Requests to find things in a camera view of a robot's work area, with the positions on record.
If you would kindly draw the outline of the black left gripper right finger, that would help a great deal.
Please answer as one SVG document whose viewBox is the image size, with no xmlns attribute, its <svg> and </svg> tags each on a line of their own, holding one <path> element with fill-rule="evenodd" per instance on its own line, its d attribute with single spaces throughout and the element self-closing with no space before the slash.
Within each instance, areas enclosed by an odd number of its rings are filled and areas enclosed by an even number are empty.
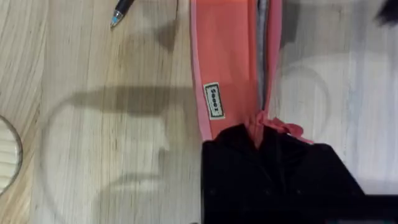
<svg viewBox="0 0 398 224">
<path fill-rule="evenodd" d="M 272 182 L 272 209 L 289 223 L 328 223 L 350 217 L 364 197 L 327 144 L 309 144 L 265 127 L 263 165 Z"/>
</svg>

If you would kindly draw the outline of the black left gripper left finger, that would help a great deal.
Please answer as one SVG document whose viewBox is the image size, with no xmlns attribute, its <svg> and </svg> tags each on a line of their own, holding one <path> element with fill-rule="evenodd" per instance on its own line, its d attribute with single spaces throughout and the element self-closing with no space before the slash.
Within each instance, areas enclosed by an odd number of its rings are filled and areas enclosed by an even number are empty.
<svg viewBox="0 0 398 224">
<path fill-rule="evenodd" d="M 201 150 L 201 217 L 205 224 L 265 223 L 268 176 L 242 124 L 223 130 Z"/>
</svg>

